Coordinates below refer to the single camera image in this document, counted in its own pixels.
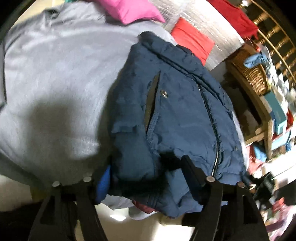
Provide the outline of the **navy blue puffer jacket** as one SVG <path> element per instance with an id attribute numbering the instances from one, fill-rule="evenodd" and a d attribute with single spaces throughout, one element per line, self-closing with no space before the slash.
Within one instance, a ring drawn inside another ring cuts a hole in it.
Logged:
<path id="1" fill-rule="evenodd" d="M 152 32 L 132 45 L 110 95 L 109 135 L 109 195 L 169 217 L 202 209 L 182 156 L 221 183 L 234 185 L 246 173 L 227 93 L 189 49 Z"/>

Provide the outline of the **grey bed sheet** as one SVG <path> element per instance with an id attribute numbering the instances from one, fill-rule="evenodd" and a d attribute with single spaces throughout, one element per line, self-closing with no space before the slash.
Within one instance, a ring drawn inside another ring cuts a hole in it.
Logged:
<path id="1" fill-rule="evenodd" d="M 124 26 L 95 3 L 46 9 L 8 31 L 1 42 L 2 175 L 45 187 L 111 166 L 110 95 L 143 32 L 179 46 L 160 25 Z"/>

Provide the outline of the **light blue cloth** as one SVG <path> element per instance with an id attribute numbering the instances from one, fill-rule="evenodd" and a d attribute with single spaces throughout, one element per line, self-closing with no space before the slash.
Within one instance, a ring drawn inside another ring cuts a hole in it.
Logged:
<path id="1" fill-rule="evenodd" d="M 243 62 L 243 65 L 247 68 L 254 68 L 259 64 L 264 65 L 266 68 L 271 67 L 269 58 L 262 52 L 249 56 Z"/>

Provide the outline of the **silver foil insulation mat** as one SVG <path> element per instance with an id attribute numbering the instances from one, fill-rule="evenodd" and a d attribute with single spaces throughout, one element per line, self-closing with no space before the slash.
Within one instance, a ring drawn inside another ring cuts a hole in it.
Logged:
<path id="1" fill-rule="evenodd" d="M 214 69 L 245 43 L 230 23 L 205 0 L 151 0 L 163 15 L 163 27 L 171 31 L 180 17 L 215 42 L 205 67 Z"/>

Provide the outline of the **wicker basket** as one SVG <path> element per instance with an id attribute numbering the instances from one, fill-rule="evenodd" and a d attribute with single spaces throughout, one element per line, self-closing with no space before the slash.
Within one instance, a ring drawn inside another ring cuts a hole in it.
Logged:
<path id="1" fill-rule="evenodd" d="M 234 52 L 226 60 L 226 64 L 228 64 L 230 67 L 234 67 L 251 85 L 256 94 L 258 96 L 262 96 L 270 91 L 265 69 L 261 64 L 251 68 L 244 66 L 244 61 L 255 53 L 256 51 L 254 48 L 245 45 Z"/>

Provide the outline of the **wooden side table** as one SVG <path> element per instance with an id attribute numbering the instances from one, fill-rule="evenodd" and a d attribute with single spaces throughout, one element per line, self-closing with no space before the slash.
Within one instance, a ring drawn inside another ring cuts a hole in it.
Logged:
<path id="1" fill-rule="evenodd" d="M 254 131 L 251 131 L 250 134 L 244 133 L 245 144 L 250 145 L 254 142 L 263 141 L 267 160 L 269 161 L 272 158 L 272 118 L 260 97 L 256 94 L 246 78 L 238 71 L 235 65 L 230 61 L 227 61 L 226 68 L 228 72 L 237 80 L 245 94 L 248 96 L 246 102 L 247 105 L 251 107 L 250 112 L 255 114 L 255 117 L 257 117 L 256 120 L 259 120 L 259 125 Z"/>

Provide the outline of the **pink pillow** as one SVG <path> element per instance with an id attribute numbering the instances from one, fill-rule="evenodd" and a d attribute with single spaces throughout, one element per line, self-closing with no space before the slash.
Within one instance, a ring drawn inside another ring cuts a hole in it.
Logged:
<path id="1" fill-rule="evenodd" d="M 105 0 L 95 1 L 99 3 L 112 18 L 128 25 L 137 20 L 152 20 L 165 23 L 160 11 L 146 0 Z"/>

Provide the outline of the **blue cardboard box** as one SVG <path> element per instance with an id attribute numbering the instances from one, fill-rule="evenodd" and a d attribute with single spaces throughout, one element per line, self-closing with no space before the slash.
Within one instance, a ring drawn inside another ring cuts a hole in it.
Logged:
<path id="1" fill-rule="evenodd" d="M 287 128 L 287 114 L 284 113 L 272 91 L 265 94 L 264 98 L 271 107 L 271 118 L 273 119 L 274 133 L 281 135 Z"/>

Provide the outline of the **red blanket on railing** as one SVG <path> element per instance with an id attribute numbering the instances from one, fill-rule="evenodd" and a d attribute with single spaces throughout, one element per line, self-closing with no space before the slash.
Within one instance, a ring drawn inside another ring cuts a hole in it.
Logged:
<path id="1" fill-rule="evenodd" d="M 208 0 L 208 2 L 230 23 L 241 38 L 257 39 L 257 25 L 240 8 L 224 0 Z"/>

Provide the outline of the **red pillow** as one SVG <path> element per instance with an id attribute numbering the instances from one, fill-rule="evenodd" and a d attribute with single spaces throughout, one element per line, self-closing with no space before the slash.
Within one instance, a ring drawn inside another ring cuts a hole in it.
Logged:
<path id="1" fill-rule="evenodd" d="M 188 48 L 197 56 L 203 65 L 215 46 L 215 42 L 201 33 L 184 18 L 179 18 L 171 31 L 177 44 Z"/>

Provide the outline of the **cream leather sofa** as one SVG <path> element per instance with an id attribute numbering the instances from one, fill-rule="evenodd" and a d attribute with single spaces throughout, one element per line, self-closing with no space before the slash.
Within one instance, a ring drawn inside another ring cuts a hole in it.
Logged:
<path id="1" fill-rule="evenodd" d="M 42 204 L 36 199 L 29 186 L 1 176 L 1 240 L 28 239 Z M 189 240 L 193 231 L 180 217 L 146 214 L 124 197 L 108 195 L 96 210 L 109 240 Z"/>

